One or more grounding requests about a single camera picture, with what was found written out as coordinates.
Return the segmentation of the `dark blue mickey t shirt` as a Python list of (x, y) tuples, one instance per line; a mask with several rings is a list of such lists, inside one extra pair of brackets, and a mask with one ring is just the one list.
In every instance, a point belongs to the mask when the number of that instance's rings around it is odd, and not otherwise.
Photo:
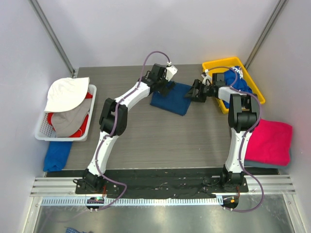
[(158, 92), (153, 93), (150, 105), (184, 116), (191, 102), (190, 98), (185, 97), (190, 89), (190, 85), (176, 83), (165, 97)]

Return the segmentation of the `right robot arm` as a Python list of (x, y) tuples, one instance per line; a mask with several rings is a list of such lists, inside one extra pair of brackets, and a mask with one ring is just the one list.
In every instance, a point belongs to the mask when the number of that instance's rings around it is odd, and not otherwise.
[(209, 76), (204, 72), (202, 77), (202, 80), (194, 80), (185, 97), (195, 102), (205, 102), (207, 97), (215, 97), (229, 103), (228, 125), (231, 129), (231, 143), (218, 181), (220, 188), (229, 192), (236, 186), (243, 185), (247, 145), (253, 130), (259, 124), (261, 105), (254, 94), (226, 85), (223, 73), (213, 73)]

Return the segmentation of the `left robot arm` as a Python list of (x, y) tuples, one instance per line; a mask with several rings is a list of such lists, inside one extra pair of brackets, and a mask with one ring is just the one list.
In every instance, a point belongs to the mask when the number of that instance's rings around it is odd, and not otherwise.
[(115, 142), (127, 127), (129, 110), (153, 92), (166, 96), (175, 85), (170, 81), (177, 71), (170, 63), (166, 66), (154, 64), (126, 93), (105, 100), (99, 119), (100, 137), (93, 158), (82, 178), (73, 180), (77, 194), (97, 194), (103, 191), (107, 180), (104, 177), (107, 161)]

